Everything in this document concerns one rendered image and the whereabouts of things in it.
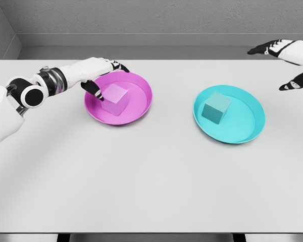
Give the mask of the pink plate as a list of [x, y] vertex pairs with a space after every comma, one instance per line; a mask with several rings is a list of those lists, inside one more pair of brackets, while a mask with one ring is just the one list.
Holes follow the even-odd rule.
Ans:
[[94, 119], [102, 123], [116, 126], [131, 123], [142, 117], [151, 105], [152, 89], [149, 83], [137, 74], [124, 71], [112, 72], [98, 77], [94, 82], [102, 92], [111, 84], [116, 84], [128, 90], [128, 105], [119, 116], [103, 110], [102, 101], [89, 93], [85, 94], [86, 110]]

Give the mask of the cyan plate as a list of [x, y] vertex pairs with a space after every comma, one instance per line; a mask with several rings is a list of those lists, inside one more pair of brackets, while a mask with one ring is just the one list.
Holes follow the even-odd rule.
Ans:
[[[202, 116], [206, 102], [215, 92], [231, 99], [218, 124]], [[266, 122], [260, 102], [247, 91], [229, 85], [217, 85], [203, 90], [194, 101], [193, 115], [204, 133], [215, 140], [230, 144], [241, 144], [255, 139]]]

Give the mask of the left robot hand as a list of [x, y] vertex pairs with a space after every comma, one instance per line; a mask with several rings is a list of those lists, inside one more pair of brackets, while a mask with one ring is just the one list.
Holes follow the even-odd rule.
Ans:
[[123, 70], [126, 73], [130, 72], [123, 64], [108, 58], [91, 57], [80, 61], [78, 64], [80, 66], [81, 88], [100, 101], [104, 101], [104, 97], [100, 87], [94, 82], [97, 77], [116, 70]]

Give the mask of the cyan block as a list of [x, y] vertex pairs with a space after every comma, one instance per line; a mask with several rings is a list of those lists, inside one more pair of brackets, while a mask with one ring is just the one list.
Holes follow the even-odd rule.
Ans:
[[227, 96], [213, 92], [206, 100], [201, 115], [215, 124], [219, 124], [229, 109], [231, 102], [232, 99]]

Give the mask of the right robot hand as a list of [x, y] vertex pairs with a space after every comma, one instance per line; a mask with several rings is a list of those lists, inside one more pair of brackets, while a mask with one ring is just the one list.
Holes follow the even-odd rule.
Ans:
[[[264, 54], [281, 59], [287, 63], [303, 66], [303, 40], [277, 39], [257, 45], [247, 52], [248, 55]], [[280, 91], [303, 88], [303, 73], [279, 87]]]

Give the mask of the pink block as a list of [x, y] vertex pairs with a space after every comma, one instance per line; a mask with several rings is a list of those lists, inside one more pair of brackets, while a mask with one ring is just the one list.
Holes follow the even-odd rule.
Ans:
[[128, 90], [116, 84], [109, 85], [103, 92], [102, 109], [119, 116], [128, 105]]

